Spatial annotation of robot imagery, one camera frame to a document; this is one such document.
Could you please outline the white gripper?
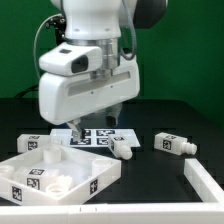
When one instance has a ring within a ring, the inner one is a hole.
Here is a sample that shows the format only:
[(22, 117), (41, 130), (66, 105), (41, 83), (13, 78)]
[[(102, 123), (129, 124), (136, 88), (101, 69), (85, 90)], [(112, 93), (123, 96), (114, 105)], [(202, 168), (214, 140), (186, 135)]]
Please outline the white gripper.
[(89, 73), (72, 77), (45, 73), (39, 83), (40, 114), (55, 125), (68, 122), (73, 139), (80, 141), (82, 129), (80, 121), (75, 119), (108, 107), (106, 124), (116, 127), (121, 102), (136, 97), (139, 90), (139, 70), (135, 60), (123, 60), (107, 79), (91, 79)]

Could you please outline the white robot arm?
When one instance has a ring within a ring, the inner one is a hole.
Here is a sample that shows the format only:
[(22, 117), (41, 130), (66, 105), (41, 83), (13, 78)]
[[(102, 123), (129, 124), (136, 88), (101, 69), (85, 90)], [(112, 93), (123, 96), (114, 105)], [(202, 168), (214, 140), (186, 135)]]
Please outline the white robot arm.
[(117, 122), (121, 103), (140, 90), (136, 47), (126, 54), (121, 29), (132, 42), (137, 28), (150, 28), (164, 16), (168, 0), (51, 0), (65, 17), (65, 40), (42, 55), (39, 109), (48, 122), (67, 124), (83, 138), (81, 118), (106, 110)]

